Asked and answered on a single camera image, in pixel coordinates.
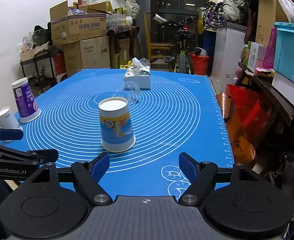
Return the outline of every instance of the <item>white paper cup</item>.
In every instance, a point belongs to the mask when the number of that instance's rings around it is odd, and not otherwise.
[[[19,122],[17,121],[16,117],[10,110],[10,106],[6,106],[0,109],[0,127],[4,129],[20,129],[23,128],[20,126]]]
[[[16,105],[22,123],[36,119],[41,110],[38,108],[27,78],[21,78],[11,84],[14,91]]]
[[[106,98],[98,107],[103,148],[109,152],[120,153],[133,147],[136,137],[127,100],[120,97]]]

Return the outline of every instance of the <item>qr code label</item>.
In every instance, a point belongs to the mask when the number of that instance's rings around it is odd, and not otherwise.
[[[17,95],[18,98],[23,96],[23,93],[22,93],[22,89],[21,88],[17,88],[16,89],[16,95]]]

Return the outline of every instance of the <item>blue lid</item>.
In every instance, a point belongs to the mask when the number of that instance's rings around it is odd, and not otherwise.
[[[275,22],[274,26],[276,28],[294,28],[294,23],[281,23],[281,22]]]

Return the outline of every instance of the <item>blue silicone mat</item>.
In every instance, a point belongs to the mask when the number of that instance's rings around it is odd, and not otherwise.
[[[55,148],[57,167],[91,161],[101,152],[98,103],[124,83],[124,70],[87,69],[36,98],[40,116],[22,124],[21,141],[1,144],[19,150]],[[110,154],[100,185],[116,195],[174,195],[190,185],[178,167],[187,152],[197,161],[232,167],[228,135],[210,82],[205,76],[151,71],[151,89],[129,106],[136,136],[133,148]],[[71,183],[64,187],[73,189]]]

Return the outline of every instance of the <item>pink object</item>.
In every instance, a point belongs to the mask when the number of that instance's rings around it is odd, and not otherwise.
[[[275,51],[276,51],[276,35],[277,35],[277,28],[273,27],[271,29],[269,43],[267,46],[266,55],[263,61],[262,68],[271,69],[274,67]]]

